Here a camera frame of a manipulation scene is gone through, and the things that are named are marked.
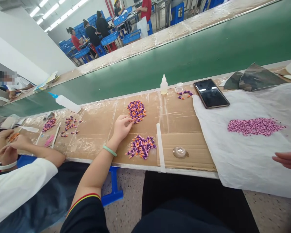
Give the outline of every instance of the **white sleeve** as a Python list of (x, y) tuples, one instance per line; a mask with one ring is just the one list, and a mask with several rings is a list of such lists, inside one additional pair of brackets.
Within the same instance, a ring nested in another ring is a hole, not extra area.
[(31, 164), (0, 175), (0, 222), (32, 198), (57, 172), (53, 163), (37, 158)]
[(6, 85), (6, 87), (9, 89), (9, 91), (15, 91), (15, 87), (13, 85)]

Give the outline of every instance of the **white squeeze bottle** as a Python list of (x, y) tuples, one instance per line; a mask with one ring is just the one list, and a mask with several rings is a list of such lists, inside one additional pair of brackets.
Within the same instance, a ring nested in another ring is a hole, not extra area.
[(71, 100), (67, 99), (63, 95), (55, 95), (51, 92), (49, 93), (53, 96), (57, 104), (64, 106), (65, 108), (70, 109), (71, 111), (75, 113), (78, 113), (79, 111), (81, 111), (81, 107), (79, 105), (73, 103)]
[(161, 94), (167, 94), (167, 90), (168, 90), (168, 83), (164, 74), (162, 78), (162, 82), (161, 82)]

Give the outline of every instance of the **red stripe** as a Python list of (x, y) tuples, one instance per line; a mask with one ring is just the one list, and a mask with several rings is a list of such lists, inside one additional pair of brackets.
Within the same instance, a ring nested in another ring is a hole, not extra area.
[(68, 211), (68, 213), (70, 213), (70, 211), (71, 211), (71, 209), (75, 206), (75, 204), (77, 204), (78, 203), (78, 201), (80, 201), (82, 198), (85, 198), (85, 197), (87, 197), (87, 196), (89, 196), (89, 195), (97, 195), (97, 196), (99, 196), (98, 194), (96, 194), (96, 193), (90, 193), (90, 194), (86, 194), (86, 195), (84, 195), (83, 197), (80, 197), (74, 204), (73, 204), (73, 206), (71, 206), (71, 208), (70, 208), (70, 210)]

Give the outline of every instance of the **human hand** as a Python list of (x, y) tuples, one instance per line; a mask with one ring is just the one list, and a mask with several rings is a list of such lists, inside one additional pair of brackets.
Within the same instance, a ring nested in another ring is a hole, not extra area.
[(18, 158), (17, 150), (11, 147), (10, 145), (6, 145), (0, 150), (0, 162), (1, 165), (6, 166), (11, 163), (14, 163)]
[(134, 120), (127, 115), (120, 115), (114, 123), (114, 133), (112, 138), (120, 143), (129, 133), (134, 124)]
[(32, 141), (30, 140), (30, 138), (28, 138), (25, 135), (18, 135), (17, 138), (10, 143), (9, 146), (18, 149), (18, 150), (26, 150), (26, 148), (30, 145), (32, 145)]
[(7, 129), (0, 132), (0, 137), (7, 139), (12, 133), (14, 133), (13, 129)]
[(272, 159), (278, 163), (281, 163), (284, 167), (291, 169), (291, 152), (285, 152), (285, 153), (275, 153), (275, 156), (272, 157)]

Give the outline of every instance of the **white wristband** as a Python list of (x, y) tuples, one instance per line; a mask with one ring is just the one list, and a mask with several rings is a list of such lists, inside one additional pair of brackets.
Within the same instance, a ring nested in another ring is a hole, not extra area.
[(10, 168), (16, 166), (16, 164), (17, 164), (17, 160), (14, 163), (11, 163), (11, 164), (5, 165), (5, 166), (2, 166), (1, 163), (0, 163), (0, 171), (1, 170), (6, 170), (6, 169), (10, 169)]

